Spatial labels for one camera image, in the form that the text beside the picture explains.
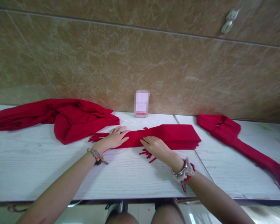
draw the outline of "blurred box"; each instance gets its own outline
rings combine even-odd
[[[137,90],[134,94],[134,117],[145,118],[149,115],[149,91]]]

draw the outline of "white table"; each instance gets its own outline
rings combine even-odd
[[[196,152],[214,183],[233,198],[280,200],[273,179],[253,162],[216,140],[196,124],[196,117],[175,116],[180,124],[191,124],[202,142]],[[280,163],[280,124],[236,121],[239,139]]]
[[[0,105],[0,110],[12,106]],[[148,118],[134,118],[133,113],[114,112],[120,124],[132,131],[161,124],[177,124],[173,115],[150,114]],[[39,124],[18,131],[0,132],[0,202],[33,201],[64,171],[75,163],[92,144],[88,138],[63,145],[54,135],[53,124]],[[108,126],[101,132],[109,132]],[[149,164],[142,147],[109,150],[104,154],[108,166],[91,169],[74,199],[124,199],[194,197],[187,194],[180,183],[171,177],[171,170],[155,160]],[[197,170],[206,175],[194,150],[176,150],[189,156]]]

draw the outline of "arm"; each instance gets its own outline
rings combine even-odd
[[[107,137],[95,143],[92,148],[102,154],[110,148],[120,146],[128,140],[128,137],[124,138],[124,136],[130,130],[120,133],[124,128],[126,127],[119,126],[113,129]],[[95,162],[93,155],[87,152],[39,196],[20,217],[17,224],[54,223],[67,208]]]
[[[156,158],[179,173],[184,161],[159,138],[148,136],[140,140],[143,146]],[[251,223],[247,213],[217,185],[198,171],[186,181],[201,203],[222,223]]]

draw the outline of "marble tile wall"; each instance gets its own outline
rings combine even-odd
[[[280,46],[280,0],[0,0],[0,7]],[[231,9],[240,12],[222,35]]]
[[[0,11],[0,104],[58,97],[6,12]]]
[[[144,89],[151,113],[280,123],[280,48],[87,20],[0,11],[0,85],[2,104],[81,98],[133,111]]]

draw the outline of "folded red scarf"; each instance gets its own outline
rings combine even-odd
[[[96,133],[90,139],[91,141],[98,141],[100,137],[106,137],[109,133]],[[155,136],[162,139],[166,145],[172,149],[195,149],[201,139],[197,135],[192,125],[189,124],[162,124],[153,128],[144,128],[144,130],[130,131],[125,135],[129,139],[117,148],[128,148],[128,147],[141,147],[143,146],[140,139],[146,136]],[[140,154],[146,154],[149,159],[152,155],[143,149]]]
[[[237,136],[241,128],[238,123],[226,116],[200,114],[197,115],[197,124],[208,131],[211,136],[233,147],[239,153],[255,162],[260,168],[272,173],[277,180],[275,183],[280,188],[280,164],[239,140]]]
[[[0,111],[0,131],[14,131],[38,123],[55,124],[56,138],[68,144],[107,125],[119,125],[113,110],[78,99],[47,99]]]

